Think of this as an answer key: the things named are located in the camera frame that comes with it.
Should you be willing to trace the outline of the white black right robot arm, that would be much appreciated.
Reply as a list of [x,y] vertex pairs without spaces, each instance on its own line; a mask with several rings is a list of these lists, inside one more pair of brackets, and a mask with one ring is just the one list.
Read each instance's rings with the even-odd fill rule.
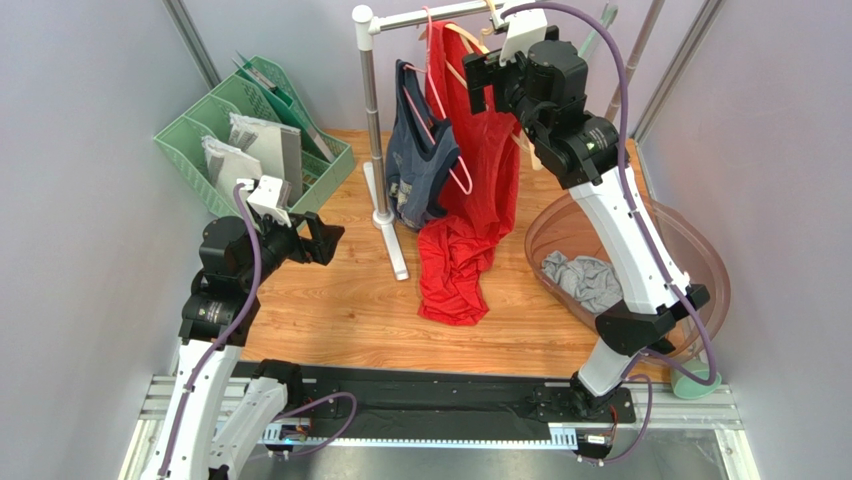
[[663,247],[616,127],[586,111],[588,65],[571,43],[543,40],[509,59],[472,53],[462,65],[472,113],[484,111],[491,88],[497,111],[518,120],[543,166],[591,221],[620,282],[621,300],[596,317],[599,339],[570,380],[573,414],[595,419],[608,412],[637,355],[696,317],[709,291]]

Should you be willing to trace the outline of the red tank top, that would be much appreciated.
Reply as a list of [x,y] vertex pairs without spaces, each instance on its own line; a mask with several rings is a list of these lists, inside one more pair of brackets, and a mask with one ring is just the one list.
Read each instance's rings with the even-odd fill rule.
[[428,28],[427,101],[450,120],[466,166],[457,171],[473,186],[464,194],[448,180],[440,202],[445,217],[429,222],[418,235],[421,262],[420,316],[454,326],[477,324],[489,311],[481,276],[494,262],[499,242],[515,226],[520,170],[520,125],[495,109],[492,88],[484,91],[486,109],[472,114],[463,59],[482,54],[473,36],[452,22]]

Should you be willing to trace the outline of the cream plastic hanger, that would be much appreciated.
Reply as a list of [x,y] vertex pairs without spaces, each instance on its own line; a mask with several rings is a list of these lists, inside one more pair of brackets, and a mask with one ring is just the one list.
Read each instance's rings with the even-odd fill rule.
[[[484,3],[487,5],[491,17],[496,18],[497,16],[499,16],[498,12],[497,12],[497,7],[495,6],[494,1],[484,1]],[[540,17],[540,20],[542,20],[544,22],[542,24],[542,27],[543,27],[542,34],[543,34],[545,32],[546,28],[547,28],[546,16],[543,13],[539,13],[539,14],[536,14],[536,15],[538,15],[538,17]],[[496,30],[493,26],[482,29],[480,31],[479,37],[474,37],[470,32],[463,29],[462,27],[459,27],[458,25],[456,25],[454,23],[450,23],[445,28],[448,28],[450,31],[455,32],[457,35],[460,36],[462,43],[463,43],[463,46],[466,48],[468,53],[479,53],[479,54],[489,53],[489,49],[485,45],[485,38],[487,36],[491,36],[491,35],[496,34]],[[454,72],[453,75],[456,76],[457,80],[466,88],[467,87],[466,80],[464,80],[462,78],[461,74],[458,74],[457,72],[455,72],[455,70],[453,70],[453,72]],[[521,150],[523,152],[529,154],[532,169],[534,171],[540,171],[540,170],[544,169],[544,166],[541,163],[538,156],[535,154],[535,152],[533,150],[532,142],[529,139],[522,141],[520,139],[520,136],[515,135],[515,134],[512,135],[512,139],[515,141],[515,143],[519,147],[521,147]]]

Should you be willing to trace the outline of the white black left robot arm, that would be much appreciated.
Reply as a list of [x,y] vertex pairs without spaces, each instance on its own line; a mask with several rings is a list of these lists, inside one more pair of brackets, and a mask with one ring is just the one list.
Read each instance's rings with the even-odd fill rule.
[[202,268],[181,312],[174,389],[142,478],[236,479],[274,417],[302,403],[300,366],[263,360],[229,419],[219,420],[260,309],[260,285],[285,261],[329,264],[344,233],[314,212],[297,215],[291,226],[265,217],[249,228],[242,217],[227,216],[205,227]]

